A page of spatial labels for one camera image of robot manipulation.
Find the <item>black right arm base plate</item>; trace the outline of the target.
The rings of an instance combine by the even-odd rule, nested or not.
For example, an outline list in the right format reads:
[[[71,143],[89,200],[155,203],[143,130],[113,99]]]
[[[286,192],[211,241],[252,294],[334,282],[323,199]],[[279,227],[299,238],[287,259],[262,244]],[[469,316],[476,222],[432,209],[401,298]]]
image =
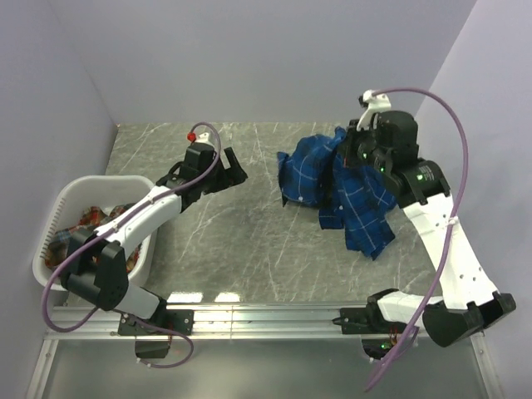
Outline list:
[[[383,329],[370,321],[365,308],[340,308],[332,324],[341,328],[343,335],[382,333]]]

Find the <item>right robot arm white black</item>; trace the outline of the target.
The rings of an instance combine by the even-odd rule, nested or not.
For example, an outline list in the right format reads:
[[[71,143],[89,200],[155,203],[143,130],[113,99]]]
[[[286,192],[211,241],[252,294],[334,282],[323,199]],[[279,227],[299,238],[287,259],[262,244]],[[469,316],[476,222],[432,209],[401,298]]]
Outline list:
[[[362,116],[347,126],[340,146],[345,166],[376,171],[412,222],[438,275],[440,296],[424,298],[396,288],[374,293],[363,310],[343,308],[336,323],[345,334],[403,333],[412,323],[441,347],[479,333],[516,309],[480,266],[453,207],[441,167],[419,155],[418,124],[405,111]]]

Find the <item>blue plaid long sleeve shirt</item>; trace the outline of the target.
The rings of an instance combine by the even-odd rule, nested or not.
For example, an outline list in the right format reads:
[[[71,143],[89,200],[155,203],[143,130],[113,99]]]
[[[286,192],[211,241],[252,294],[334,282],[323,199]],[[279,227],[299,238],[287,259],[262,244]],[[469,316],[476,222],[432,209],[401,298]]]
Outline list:
[[[334,135],[316,134],[277,153],[282,202],[317,209],[321,229],[342,229],[348,250],[374,260],[395,239],[387,213],[397,200],[372,168],[346,168],[336,145]]]

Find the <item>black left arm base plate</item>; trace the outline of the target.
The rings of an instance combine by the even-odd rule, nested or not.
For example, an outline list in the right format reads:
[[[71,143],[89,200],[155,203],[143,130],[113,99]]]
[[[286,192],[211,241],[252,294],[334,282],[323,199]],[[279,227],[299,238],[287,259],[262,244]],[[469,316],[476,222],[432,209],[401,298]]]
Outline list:
[[[189,336],[192,333],[193,322],[194,311],[192,309],[163,309],[148,319],[127,314],[121,315],[117,334],[127,337],[164,334],[160,331],[162,328]]]

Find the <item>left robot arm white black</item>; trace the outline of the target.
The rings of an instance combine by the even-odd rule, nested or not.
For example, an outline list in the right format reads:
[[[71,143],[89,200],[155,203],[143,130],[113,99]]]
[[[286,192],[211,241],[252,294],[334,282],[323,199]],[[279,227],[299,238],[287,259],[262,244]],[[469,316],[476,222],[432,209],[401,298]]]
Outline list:
[[[193,143],[185,158],[156,181],[150,192],[125,213],[97,229],[80,229],[70,240],[60,282],[68,292],[105,311],[126,313],[149,334],[170,322],[167,302],[132,283],[126,262],[162,224],[182,214],[202,195],[244,183],[248,176],[232,148],[228,164],[209,144]]]

